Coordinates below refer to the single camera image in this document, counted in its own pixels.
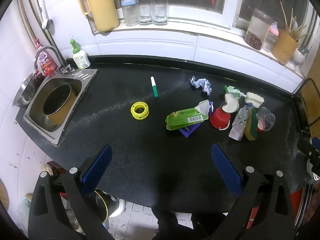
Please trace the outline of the yellow green sponge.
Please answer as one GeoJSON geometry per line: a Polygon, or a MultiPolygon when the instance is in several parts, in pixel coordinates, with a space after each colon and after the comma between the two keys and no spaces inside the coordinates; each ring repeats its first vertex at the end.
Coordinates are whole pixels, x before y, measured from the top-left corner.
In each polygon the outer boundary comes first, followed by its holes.
{"type": "Polygon", "coordinates": [[[246,121],[246,127],[244,135],[249,141],[253,141],[257,138],[258,134],[258,119],[257,111],[254,107],[248,109],[248,119],[246,121]]]}

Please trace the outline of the clear plastic cup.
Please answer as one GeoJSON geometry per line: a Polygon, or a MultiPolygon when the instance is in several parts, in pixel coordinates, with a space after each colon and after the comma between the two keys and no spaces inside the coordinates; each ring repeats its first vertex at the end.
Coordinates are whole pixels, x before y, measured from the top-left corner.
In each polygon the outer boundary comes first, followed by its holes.
{"type": "Polygon", "coordinates": [[[257,112],[258,130],[269,131],[275,123],[275,115],[266,107],[260,107],[257,112]]]}

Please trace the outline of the red plastic cup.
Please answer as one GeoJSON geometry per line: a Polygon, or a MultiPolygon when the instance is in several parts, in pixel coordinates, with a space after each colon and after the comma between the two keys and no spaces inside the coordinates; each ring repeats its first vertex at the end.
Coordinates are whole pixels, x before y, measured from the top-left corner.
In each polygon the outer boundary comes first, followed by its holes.
{"type": "Polygon", "coordinates": [[[210,116],[210,123],[213,127],[223,131],[230,125],[231,114],[226,113],[221,107],[217,108],[210,116]]]}

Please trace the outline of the purple foil wrapper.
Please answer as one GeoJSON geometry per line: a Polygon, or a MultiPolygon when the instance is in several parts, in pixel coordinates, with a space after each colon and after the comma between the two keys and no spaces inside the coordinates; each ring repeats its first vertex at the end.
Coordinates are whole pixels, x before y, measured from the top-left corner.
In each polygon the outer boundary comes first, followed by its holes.
{"type": "Polygon", "coordinates": [[[202,122],[186,126],[183,128],[179,128],[178,130],[186,137],[188,138],[198,127],[202,125],[202,122]]]}

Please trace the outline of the green snack wrapper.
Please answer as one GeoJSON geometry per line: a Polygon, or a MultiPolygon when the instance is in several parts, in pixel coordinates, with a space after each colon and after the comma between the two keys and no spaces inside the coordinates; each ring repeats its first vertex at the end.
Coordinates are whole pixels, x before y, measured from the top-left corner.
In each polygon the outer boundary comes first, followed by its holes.
{"type": "Polygon", "coordinates": [[[170,131],[184,128],[190,125],[202,123],[209,118],[210,101],[203,100],[197,106],[189,109],[175,111],[166,119],[166,128],[170,131]]]}

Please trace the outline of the blue white paper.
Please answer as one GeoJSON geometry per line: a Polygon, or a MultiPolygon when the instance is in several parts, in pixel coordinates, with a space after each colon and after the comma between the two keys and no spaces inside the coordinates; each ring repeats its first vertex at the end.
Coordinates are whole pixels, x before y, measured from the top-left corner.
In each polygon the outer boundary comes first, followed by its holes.
{"type": "Polygon", "coordinates": [[[190,78],[190,84],[195,88],[202,88],[202,91],[210,96],[212,92],[211,83],[205,78],[196,79],[195,76],[190,78]]]}

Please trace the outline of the green white marker pen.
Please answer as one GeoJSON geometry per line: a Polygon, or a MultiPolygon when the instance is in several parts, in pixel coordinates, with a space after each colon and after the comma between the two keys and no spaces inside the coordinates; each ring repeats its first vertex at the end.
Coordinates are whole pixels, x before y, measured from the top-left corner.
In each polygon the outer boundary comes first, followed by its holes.
{"type": "Polygon", "coordinates": [[[159,94],[158,94],[158,90],[157,90],[157,85],[156,85],[156,81],[155,81],[155,78],[153,76],[150,77],[150,80],[151,80],[151,85],[152,85],[152,91],[153,91],[153,96],[155,98],[158,98],[159,97],[159,94]]]}

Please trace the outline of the green carton box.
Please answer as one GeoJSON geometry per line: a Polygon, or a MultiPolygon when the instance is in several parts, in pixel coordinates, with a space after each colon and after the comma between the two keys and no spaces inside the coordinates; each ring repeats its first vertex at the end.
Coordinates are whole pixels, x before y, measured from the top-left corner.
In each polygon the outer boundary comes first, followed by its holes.
{"type": "Polygon", "coordinates": [[[224,86],[223,91],[225,93],[231,93],[235,98],[246,97],[246,94],[241,92],[240,89],[233,86],[224,86]]]}

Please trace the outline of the steel sink basin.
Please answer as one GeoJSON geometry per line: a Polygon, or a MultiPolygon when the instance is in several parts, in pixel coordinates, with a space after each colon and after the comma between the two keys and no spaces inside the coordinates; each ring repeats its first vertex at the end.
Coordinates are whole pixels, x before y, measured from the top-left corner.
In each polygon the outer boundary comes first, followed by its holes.
{"type": "Polygon", "coordinates": [[[60,144],[63,133],[98,71],[54,73],[43,81],[23,115],[23,120],[51,144],[60,144]]]}

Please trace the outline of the gold pot in sink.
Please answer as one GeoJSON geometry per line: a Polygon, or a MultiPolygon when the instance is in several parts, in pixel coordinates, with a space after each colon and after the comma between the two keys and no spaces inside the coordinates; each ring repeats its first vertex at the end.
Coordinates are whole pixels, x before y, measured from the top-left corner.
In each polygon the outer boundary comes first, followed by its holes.
{"type": "Polygon", "coordinates": [[[71,85],[64,83],[48,95],[43,106],[43,113],[54,124],[62,125],[75,100],[76,95],[71,85]]]}

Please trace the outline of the white foam chunk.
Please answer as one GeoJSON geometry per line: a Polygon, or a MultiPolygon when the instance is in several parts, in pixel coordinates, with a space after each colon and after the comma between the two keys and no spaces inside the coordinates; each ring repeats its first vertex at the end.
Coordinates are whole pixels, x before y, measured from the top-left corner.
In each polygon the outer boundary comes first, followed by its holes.
{"type": "Polygon", "coordinates": [[[245,96],[245,103],[252,104],[255,108],[259,108],[264,103],[264,98],[258,94],[247,92],[245,96]]]}

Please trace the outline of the steel bowl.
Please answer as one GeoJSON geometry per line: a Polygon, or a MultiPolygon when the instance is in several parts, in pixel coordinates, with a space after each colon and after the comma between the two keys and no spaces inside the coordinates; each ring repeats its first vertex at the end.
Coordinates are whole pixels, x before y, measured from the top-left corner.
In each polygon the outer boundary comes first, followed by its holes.
{"type": "Polygon", "coordinates": [[[41,73],[31,73],[25,78],[14,97],[12,106],[27,107],[43,80],[44,76],[41,73]]]}

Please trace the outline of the chrome faucet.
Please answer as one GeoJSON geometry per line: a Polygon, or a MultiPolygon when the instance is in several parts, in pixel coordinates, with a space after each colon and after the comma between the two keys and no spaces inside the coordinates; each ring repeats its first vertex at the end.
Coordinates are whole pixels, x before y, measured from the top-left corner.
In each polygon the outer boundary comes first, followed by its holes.
{"type": "Polygon", "coordinates": [[[49,76],[58,71],[60,74],[67,74],[75,71],[70,64],[59,54],[57,49],[53,46],[39,46],[34,59],[34,69],[40,71],[44,76],[49,76]],[[58,59],[60,66],[58,67],[54,61],[54,58],[48,50],[51,50],[55,54],[55,58],[58,59]]]}

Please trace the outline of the red detergent pouch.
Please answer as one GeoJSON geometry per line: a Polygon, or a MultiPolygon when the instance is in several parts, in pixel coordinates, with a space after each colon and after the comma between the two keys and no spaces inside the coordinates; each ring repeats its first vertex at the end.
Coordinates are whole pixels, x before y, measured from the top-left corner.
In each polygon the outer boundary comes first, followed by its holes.
{"type": "Polygon", "coordinates": [[[42,73],[43,76],[48,76],[56,71],[57,64],[48,51],[44,50],[37,58],[37,66],[34,69],[36,74],[42,73]]]}

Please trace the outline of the green cap soap bottle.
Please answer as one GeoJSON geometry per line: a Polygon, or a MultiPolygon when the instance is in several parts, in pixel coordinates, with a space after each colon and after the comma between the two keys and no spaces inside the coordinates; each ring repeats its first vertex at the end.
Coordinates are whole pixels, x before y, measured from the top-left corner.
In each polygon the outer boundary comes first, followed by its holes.
{"type": "Polygon", "coordinates": [[[88,68],[91,65],[91,63],[88,59],[87,53],[84,50],[80,49],[80,47],[77,45],[74,39],[70,40],[70,44],[73,47],[73,60],[77,68],[78,69],[88,68]]]}

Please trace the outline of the bamboo utensil holder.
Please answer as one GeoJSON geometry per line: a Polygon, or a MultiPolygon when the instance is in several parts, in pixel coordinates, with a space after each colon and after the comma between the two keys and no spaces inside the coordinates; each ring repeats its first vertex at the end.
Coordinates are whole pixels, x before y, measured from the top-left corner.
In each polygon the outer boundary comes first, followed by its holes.
{"type": "Polygon", "coordinates": [[[297,47],[298,42],[295,41],[285,30],[282,30],[279,33],[271,53],[280,64],[286,65],[297,47]]]}

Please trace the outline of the pink cap baby bottle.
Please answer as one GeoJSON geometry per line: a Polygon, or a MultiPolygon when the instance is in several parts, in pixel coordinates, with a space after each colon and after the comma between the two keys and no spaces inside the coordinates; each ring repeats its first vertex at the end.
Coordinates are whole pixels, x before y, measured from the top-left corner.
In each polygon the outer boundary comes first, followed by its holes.
{"type": "Polygon", "coordinates": [[[269,28],[265,41],[263,43],[263,49],[267,52],[271,52],[276,40],[279,36],[279,30],[277,26],[277,22],[273,22],[269,28]]]}

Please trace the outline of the glass jar with beans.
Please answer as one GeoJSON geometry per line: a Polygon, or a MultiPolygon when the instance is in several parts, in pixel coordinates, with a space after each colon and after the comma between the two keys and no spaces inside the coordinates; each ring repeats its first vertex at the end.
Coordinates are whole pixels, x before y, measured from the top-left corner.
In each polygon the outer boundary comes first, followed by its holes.
{"type": "Polygon", "coordinates": [[[253,49],[261,50],[272,22],[272,17],[254,9],[244,41],[253,49]]]}

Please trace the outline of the tan thermos jug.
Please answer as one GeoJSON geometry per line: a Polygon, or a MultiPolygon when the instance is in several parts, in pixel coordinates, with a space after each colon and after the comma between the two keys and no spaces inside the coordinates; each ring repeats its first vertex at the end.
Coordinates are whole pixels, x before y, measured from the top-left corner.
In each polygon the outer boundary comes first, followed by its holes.
{"type": "Polygon", "coordinates": [[[119,25],[114,0],[78,0],[78,2],[84,15],[92,14],[99,33],[112,31],[119,25]]]}

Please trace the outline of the blue cap baby bottle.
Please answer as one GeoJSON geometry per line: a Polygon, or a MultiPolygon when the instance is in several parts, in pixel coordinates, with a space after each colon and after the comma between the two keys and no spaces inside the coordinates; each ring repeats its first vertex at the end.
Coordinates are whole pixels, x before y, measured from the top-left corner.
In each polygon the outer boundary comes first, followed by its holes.
{"type": "Polygon", "coordinates": [[[138,24],[137,0],[121,0],[125,25],[130,27],[138,24]]]}

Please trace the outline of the clear glass tumbler left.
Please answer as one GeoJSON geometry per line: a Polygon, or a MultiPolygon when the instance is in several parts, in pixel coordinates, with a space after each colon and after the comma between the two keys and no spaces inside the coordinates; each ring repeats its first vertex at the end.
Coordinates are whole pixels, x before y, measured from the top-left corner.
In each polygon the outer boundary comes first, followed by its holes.
{"type": "Polygon", "coordinates": [[[153,0],[137,0],[138,11],[139,11],[139,24],[148,25],[153,21],[153,0]]]}

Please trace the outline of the clear glass tumbler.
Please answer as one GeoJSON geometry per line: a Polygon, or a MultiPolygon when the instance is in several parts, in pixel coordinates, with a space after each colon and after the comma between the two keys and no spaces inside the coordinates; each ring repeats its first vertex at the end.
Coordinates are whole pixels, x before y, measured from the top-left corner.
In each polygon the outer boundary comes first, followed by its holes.
{"type": "Polygon", "coordinates": [[[168,0],[154,0],[153,22],[164,25],[168,22],[168,0]]]}
{"type": "Polygon", "coordinates": [[[138,11],[139,11],[139,24],[148,25],[153,21],[153,0],[137,0],[138,11]]]}

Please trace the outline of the clear glass tumbler right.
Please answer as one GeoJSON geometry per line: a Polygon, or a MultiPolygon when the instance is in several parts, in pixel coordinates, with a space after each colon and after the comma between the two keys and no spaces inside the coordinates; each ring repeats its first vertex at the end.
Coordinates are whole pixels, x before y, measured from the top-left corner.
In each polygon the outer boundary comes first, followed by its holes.
{"type": "Polygon", "coordinates": [[[168,22],[168,0],[154,0],[153,22],[164,25],[168,22]]]}

